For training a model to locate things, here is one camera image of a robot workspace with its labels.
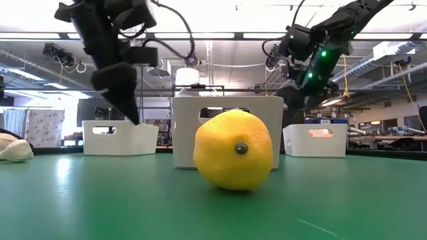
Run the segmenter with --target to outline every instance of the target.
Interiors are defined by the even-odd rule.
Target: ceiling
[[[202,1],[202,0],[163,0],[161,3],[176,8],[189,22],[192,31],[195,32],[252,32],[252,33],[267,33],[267,32],[284,32],[286,25],[292,22],[292,17],[296,5],[300,0],[263,0],[262,4],[259,1],[243,1],[243,0],[217,0],[217,1]],[[298,14],[297,23],[308,27],[319,23],[323,19],[328,18],[340,5],[345,5],[350,1],[347,0],[307,0]],[[3,13],[0,15],[0,32],[75,32],[72,24],[60,22],[53,18],[53,14],[57,8],[57,0],[32,1],[32,0],[16,0],[8,3],[3,8]],[[417,32],[420,27],[427,22],[427,2],[395,0],[395,2],[387,7],[383,12],[379,13],[364,29],[364,32],[369,33],[407,33]],[[149,29],[149,32],[185,32],[185,27],[181,21],[169,11],[163,9],[154,9],[157,26]],[[65,51],[73,53],[82,63],[92,64],[91,59],[84,53],[83,45],[80,41],[6,41],[0,39],[0,50],[21,56],[24,59],[30,59],[46,69],[50,69],[55,75],[40,76],[48,82],[60,83],[66,87],[75,89],[91,89],[90,75],[94,68],[88,66],[84,73],[66,73],[62,72],[61,66],[54,59],[48,59],[42,54],[42,50],[46,42],[52,42],[63,48]],[[188,41],[168,41],[174,49],[177,49],[182,54],[187,54],[189,51]],[[261,51],[262,41],[212,41],[213,43],[213,64],[214,65],[257,65],[253,67],[219,67],[213,66],[213,78],[215,85],[224,85],[226,88],[253,88],[257,83],[266,81],[265,63],[266,56]],[[354,52],[346,58],[347,66],[356,64],[363,57],[372,53],[372,48],[381,43],[380,41],[355,41],[352,43]],[[267,44],[266,49],[271,47],[272,43]],[[167,61],[175,59],[166,48],[161,45],[152,43],[154,47],[158,47],[159,56]],[[425,54],[421,48],[417,54],[413,56],[413,65],[419,65],[426,62]],[[206,41],[196,41],[195,52],[200,59],[207,58]],[[31,73],[31,66],[26,66],[24,71]],[[344,69],[344,60],[341,59],[334,73]],[[205,65],[199,67],[199,70],[205,72]],[[363,81],[351,81],[350,88],[361,88],[361,83],[369,84],[390,75],[390,67],[384,64],[384,67],[379,67],[369,73],[360,76]],[[170,88],[171,80],[168,78],[161,79],[152,77],[144,72],[143,88]],[[18,77],[16,81],[23,81],[42,87],[44,89],[50,86],[44,86],[40,81],[25,79]],[[283,85],[286,80],[280,77],[280,74],[272,73],[267,79],[268,87],[275,89]],[[401,82],[390,82],[394,85],[399,85]],[[232,95],[249,95],[253,93],[228,93]],[[144,95],[163,95],[168,93],[144,93]],[[378,97],[375,94],[361,94],[361,97],[375,99]]]

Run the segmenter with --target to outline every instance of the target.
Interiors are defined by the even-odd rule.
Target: green table
[[[427,162],[282,157],[256,191],[172,154],[0,162],[0,239],[427,239]]]

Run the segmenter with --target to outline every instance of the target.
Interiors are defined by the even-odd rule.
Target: yellow lemon
[[[255,189],[272,170],[272,138],[251,113],[226,111],[197,130],[193,160],[201,175],[218,187]]]

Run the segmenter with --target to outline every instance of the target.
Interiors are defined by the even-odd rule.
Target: white cloth
[[[34,156],[29,143],[16,137],[0,133],[0,159],[22,162],[32,159]]]

